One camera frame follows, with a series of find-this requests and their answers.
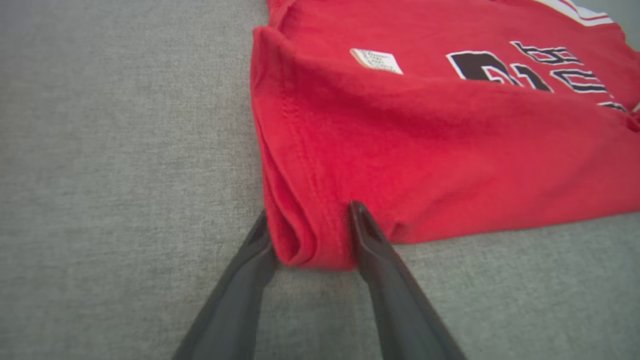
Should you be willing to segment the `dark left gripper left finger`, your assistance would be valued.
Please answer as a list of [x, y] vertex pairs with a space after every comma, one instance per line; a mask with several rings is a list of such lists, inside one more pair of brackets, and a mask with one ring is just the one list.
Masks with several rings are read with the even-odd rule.
[[263, 210], [177, 347], [174, 360], [253, 360], [277, 258]]

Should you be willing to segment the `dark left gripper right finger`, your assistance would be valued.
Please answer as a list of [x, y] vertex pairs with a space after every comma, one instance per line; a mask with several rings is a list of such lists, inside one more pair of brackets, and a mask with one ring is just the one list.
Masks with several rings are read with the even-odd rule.
[[466, 354], [362, 203], [349, 204], [350, 236], [385, 360], [464, 360]]

